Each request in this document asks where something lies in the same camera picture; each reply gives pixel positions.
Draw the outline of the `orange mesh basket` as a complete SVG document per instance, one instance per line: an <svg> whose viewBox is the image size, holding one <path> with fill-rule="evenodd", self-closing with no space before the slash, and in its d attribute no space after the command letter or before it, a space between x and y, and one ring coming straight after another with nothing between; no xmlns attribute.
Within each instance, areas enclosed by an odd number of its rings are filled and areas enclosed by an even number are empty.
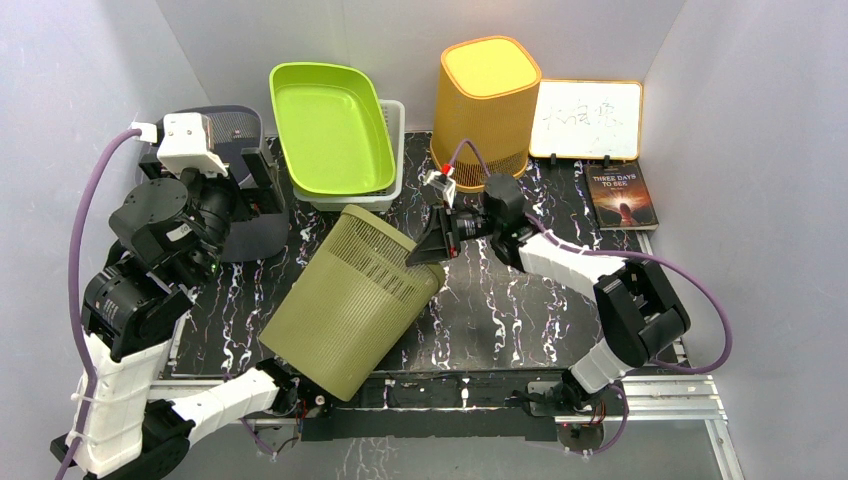
<svg viewBox="0 0 848 480"><path fill-rule="evenodd" d="M453 165L460 192L480 192L486 172L524 174L541 78L533 57L508 36L442 52L430 155L438 170Z"/></svg>

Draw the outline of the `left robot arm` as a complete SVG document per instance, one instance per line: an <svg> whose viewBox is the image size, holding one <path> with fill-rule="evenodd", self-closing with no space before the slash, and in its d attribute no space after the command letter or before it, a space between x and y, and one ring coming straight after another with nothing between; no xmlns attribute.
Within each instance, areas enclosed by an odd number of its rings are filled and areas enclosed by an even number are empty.
<svg viewBox="0 0 848 480"><path fill-rule="evenodd" d="M299 410L292 375L272 359L198 394L149 396L176 325L193 307L189 291L217 274L232 225L283 207L273 157L261 147L240 155L254 181L250 188L228 171L157 161L159 174L137 185L113 213L116 242L104 268L81 286L82 233L111 153L98 160L70 246L69 303L83 373L72 429L50 446L63 468L78 467L87 479L161 479L229 423Z"/></svg>

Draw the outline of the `olive green mesh basket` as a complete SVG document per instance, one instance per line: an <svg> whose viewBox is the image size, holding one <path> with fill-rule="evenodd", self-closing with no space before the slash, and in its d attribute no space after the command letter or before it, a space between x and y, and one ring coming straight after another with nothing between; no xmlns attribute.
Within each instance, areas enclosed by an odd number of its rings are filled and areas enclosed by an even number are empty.
<svg viewBox="0 0 848 480"><path fill-rule="evenodd" d="M330 395L349 401L445 283L409 267L414 241L356 205L292 284L259 339Z"/></svg>

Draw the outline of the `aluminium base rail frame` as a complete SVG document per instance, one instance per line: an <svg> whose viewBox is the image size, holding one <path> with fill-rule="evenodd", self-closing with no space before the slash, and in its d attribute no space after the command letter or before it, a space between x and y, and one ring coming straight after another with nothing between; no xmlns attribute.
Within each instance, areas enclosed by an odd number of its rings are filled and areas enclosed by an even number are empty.
<svg viewBox="0 0 848 480"><path fill-rule="evenodd" d="M272 389L269 407L290 417L309 441L389 435L421 437L516 437L548 444L557 441L568 453L588 458L611 448L616 435L603 431L605 412L613 409L620 425L639 420L703 420L712 437L726 431L727 417L716 392L708 391L705 367L659 363L660 375L644 377L634 369L610 386L596 406L577 412L532 415L512 402L527 386L547 387L561 379L549 374L536 380L515 374L450 371L431 377L388 379L382 406L363 393L351 400L317 401L321 387L304 380Z"/></svg>

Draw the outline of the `white perforated plastic basket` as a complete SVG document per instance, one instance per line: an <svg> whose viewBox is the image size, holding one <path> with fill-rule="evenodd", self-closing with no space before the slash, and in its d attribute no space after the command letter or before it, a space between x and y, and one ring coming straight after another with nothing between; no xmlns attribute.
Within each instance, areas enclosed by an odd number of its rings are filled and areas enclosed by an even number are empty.
<svg viewBox="0 0 848 480"><path fill-rule="evenodd" d="M383 118L389 134L395 162L395 178L383 190L359 196L313 195L293 186L294 197L312 205L321 212L340 212L347 205L358 205L371 212L384 213L400 196L403 187L405 155L405 107L397 100L379 100Z"/></svg>

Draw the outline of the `grey mesh basket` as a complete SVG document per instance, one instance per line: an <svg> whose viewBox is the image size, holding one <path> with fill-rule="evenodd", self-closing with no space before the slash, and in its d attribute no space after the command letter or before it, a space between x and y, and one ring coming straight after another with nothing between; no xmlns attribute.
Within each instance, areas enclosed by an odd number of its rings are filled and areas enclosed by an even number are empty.
<svg viewBox="0 0 848 480"><path fill-rule="evenodd" d="M263 260L288 235L280 167L260 115L240 105L195 107L132 123L146 143L145 180L110 221L148 263Z"/></svg>

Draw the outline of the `dark paperback book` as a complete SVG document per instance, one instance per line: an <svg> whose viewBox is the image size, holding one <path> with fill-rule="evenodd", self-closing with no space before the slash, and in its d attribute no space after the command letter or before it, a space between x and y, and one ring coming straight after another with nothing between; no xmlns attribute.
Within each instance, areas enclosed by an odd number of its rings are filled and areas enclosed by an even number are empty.
<svg viewBox="0 0 848 480"><path fill-rule="evenodd" d="M588 163L584 167L600 230L653 231L659 220L642 169L636 160Z"/></svg>

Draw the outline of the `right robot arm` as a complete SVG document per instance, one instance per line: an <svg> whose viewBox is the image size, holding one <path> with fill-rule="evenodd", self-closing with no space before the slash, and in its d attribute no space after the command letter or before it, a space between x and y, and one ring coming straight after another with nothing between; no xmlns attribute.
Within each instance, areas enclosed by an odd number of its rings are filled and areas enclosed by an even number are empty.
<svg viewBox="0 0 848 480"><path fill-rule="evenodd" d="M604 391L689 330L688 313L658 261L640 252L582 250L559 239L527 213L513 177L488 176L479 208L454 206L456 183L446 173L431 170L424 183L441 201L430 207L407 265L451 260L463 242L485 238L504 265L553 280L596 305L602 337L589 352L559 382L513 393L512 402L530 414L590 413Z"/></svg>

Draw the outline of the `small whiteboard with yellow frame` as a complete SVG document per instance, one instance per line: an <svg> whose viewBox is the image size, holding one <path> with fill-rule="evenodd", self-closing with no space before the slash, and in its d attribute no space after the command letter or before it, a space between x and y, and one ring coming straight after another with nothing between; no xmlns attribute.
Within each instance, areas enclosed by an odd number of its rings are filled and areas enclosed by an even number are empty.
<svg viewBox="0 0 848 480"><path fill-rule="evenodd" d="M635 160L640 155L642 106L639 82L543 80L529 155Z"/></svg>

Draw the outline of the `lime green plastic tray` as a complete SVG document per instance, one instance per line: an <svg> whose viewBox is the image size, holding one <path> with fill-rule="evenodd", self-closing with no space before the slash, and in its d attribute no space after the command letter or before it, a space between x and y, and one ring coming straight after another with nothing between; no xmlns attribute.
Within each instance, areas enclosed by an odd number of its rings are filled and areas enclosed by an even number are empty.
<svg viewBox="0 0 848 480"><path fill-rule="evenodd" d="M275 66L268 81L294 186L313 195L359 196L394 182L394 149L365 73L338 64L287 62Z"/></svg>

